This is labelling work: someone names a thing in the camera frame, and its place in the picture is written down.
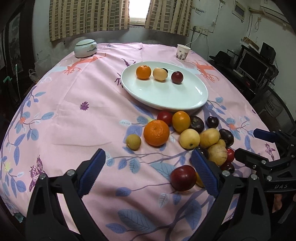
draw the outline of speaker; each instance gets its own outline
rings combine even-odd
[[[274,48],[263,42],[260,55],[265,58],[268,63],[273,64],[276,52]]]

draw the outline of air conditioner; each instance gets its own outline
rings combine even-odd
[[[290,26],[286,17],[273,1],[261,0],[260,7],[267,17],[280,22],[284,26]]]

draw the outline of white ceramic jar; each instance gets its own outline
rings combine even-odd
[[[74,48],[74,54],[77,58],[85,58],[95,54],[97,43],[93,39],[84,39],[79,41]]]

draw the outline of paper cup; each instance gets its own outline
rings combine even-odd
[[[178,44],[176,58],[180,60],[185,60],[189,53],[189,50],[191,50],[191,48],[182,44]]]

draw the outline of computer monitor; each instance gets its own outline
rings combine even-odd
[[[268,70],[268,66],[251,53],[244,51],[243,57],[238,65],[238,69],[243,71],[252,80],[257,81],[259,77],[263,77],[263,75],[265,75]]]

